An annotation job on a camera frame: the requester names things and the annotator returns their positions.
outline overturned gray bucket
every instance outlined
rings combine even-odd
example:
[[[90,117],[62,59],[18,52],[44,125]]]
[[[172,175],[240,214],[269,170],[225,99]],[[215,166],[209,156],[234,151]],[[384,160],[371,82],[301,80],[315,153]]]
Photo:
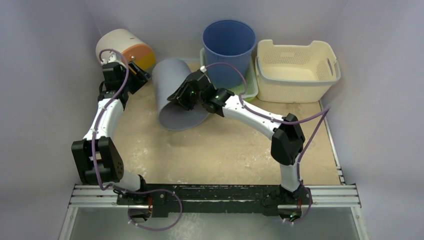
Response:
[[[191,72],[187,63],[176,58],[165,59],[153,69],[152,80],[156,95],[157,119],[168,130],[182,131],[195,127],[209,114],[199,105],[187,111],[167,100]]]

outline wooden tabletop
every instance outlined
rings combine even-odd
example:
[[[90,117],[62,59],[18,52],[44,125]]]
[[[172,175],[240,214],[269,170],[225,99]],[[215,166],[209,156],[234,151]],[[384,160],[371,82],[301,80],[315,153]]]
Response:
[[[193,70],[198,63],[189,64]],[[304,119],[321,111],[320,104],[250,102],[283,116]],[[301,124],[306,140],[318,119]],[[170,131],[157,120],[153,84],[130,95],[113,138],[126,170],[148,183],[279,184],[280,167],[270,154],[271,141],[255,129],[216,114],[200,125]],[[325,124],[318,130],[300,165],[307,185],[340,185]]]

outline green basket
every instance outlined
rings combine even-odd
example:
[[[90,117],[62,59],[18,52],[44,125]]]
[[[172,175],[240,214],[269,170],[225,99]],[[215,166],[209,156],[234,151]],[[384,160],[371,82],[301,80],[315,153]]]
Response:
[[[200,66],[205,66],[206,60],[205,60],[205,49],[202,48],[200,50]],[[249,69],[247,70],[246,75],[244,76],[247,82],[247,93],[244,94],[241,98],[245,101],[251,101],[258,95],[258,83],[256,82],[256,74],[255,74],[255,67],[253,65],[252,59],[250,59],[249,62]],[[245,87],[243,86],[243,83],[229,88],[228,90],[232,91],[235,94],[240,94],[245,90]]]

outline blue bin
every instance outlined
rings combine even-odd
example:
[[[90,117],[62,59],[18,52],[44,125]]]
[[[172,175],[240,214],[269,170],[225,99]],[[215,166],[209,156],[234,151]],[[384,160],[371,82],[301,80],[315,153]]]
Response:
[[[203,31],[206,64],[229,63],[246,74],[256,45],[255,32],[247,24],[235,20],[222,20]],[[207,69],[216,88],[233,88],[242,83],[239,74],[229,66],[216,65]]]

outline wall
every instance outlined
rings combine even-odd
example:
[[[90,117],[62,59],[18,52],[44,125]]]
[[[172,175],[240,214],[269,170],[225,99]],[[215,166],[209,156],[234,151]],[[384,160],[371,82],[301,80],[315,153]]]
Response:
[[[198,59],[202,32],[222,19],[249,24],[259,40],[308,45],[325,40],[347,0],[85,0],[102,34],[125,28],[159,59]]]
[[[328,42],[342,79],[325,95],[372,239],[424,235],[424,2],[350,0]]]
[[[103,78],[93,22],[82,0],[1,2],[1,239],[59,237],[78,182],[71,143]]]

